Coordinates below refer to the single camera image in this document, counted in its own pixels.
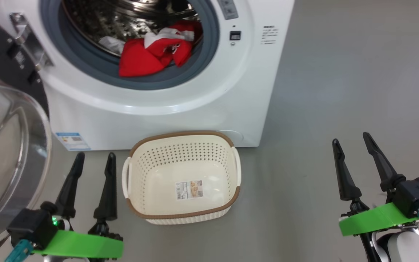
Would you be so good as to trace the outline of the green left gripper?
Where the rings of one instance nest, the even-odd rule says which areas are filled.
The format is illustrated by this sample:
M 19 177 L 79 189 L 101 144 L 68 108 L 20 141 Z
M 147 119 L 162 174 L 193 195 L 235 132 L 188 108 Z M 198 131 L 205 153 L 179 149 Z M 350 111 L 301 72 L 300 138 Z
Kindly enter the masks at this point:
M 56 215 L 70 220 L 76 215 L 75 198 L 77 184 L 83 173 L 85 153 L 80 151 L 65 178 L 63 187 L 55 201 Z M 117 212 L 117 167 L 115 153 L 110 152 L 105 167 L 105 183 L 99 206 L 93 217 L 99 221 L 114 221 Z M 75 231 L 58 230 L 45 249 L 34 249 L 31 253 L 55 257 L 118 259 L 123 256 L 122 240 L 95 234 L 81 234 Z

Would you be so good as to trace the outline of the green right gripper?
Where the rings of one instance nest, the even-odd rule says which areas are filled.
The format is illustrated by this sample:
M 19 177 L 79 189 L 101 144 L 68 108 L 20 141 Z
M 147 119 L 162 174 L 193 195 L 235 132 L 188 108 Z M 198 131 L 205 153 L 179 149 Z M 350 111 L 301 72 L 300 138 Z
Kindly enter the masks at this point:
M 363 140 L 368 153 L 374 158 L 381 180 L 381 190 L 383 192 L 393 192 L 399 183 L 406 181 L 406 177 L 397 173 L 370 133 L 363 132 Z M 360 198 L 362 192 L 351 177 L 345 163 L 344 151 L 338 139 L 333 139 L 332 149 L 340 199 L 342 201 L 352 201 Z M 394 203 L 387 203 L 358 214 L 347 215 L 346 218 L 340 218 L 339 228 L 343 237 L 348 237 L 390 229 L 398 225 L 412 223 L 417 219 L 415 215 L 411 218 L 406 217 Z

